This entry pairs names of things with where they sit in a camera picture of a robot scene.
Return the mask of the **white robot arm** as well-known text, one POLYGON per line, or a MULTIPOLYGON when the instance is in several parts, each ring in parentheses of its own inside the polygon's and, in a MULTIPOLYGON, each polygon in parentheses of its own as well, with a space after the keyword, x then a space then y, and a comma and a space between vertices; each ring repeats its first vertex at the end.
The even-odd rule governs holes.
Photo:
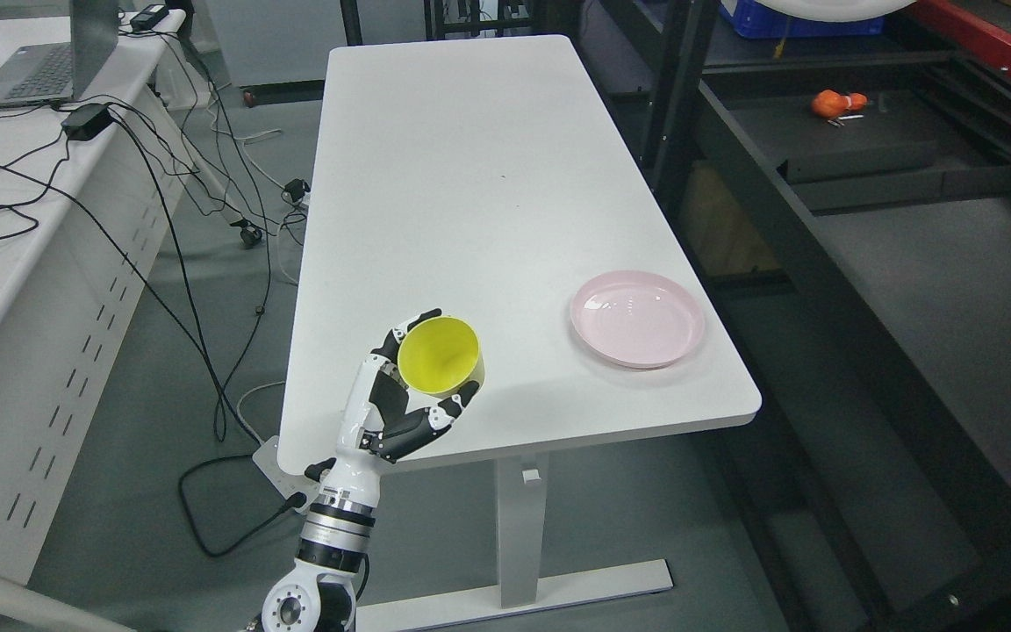
POLYGON ((269 589, 246 631, 355 631, 360 591, 369 573, 374 509, 319 496, 305 514, 291 571, 269 589))

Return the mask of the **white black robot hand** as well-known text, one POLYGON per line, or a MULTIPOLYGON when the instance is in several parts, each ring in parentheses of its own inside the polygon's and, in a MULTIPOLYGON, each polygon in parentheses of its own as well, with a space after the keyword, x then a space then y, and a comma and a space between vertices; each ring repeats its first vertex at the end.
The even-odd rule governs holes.
POLYGON ((376 509, 382 465, 396 463, 445 435, 483 387, 470 381, 447 397, 413 391, 400 376, 398 349, 411 328, 445 315, 439 308, 390 328, 362 360, 342 409, 334 455, 325 460, 319 496, 348 500, 376 509))

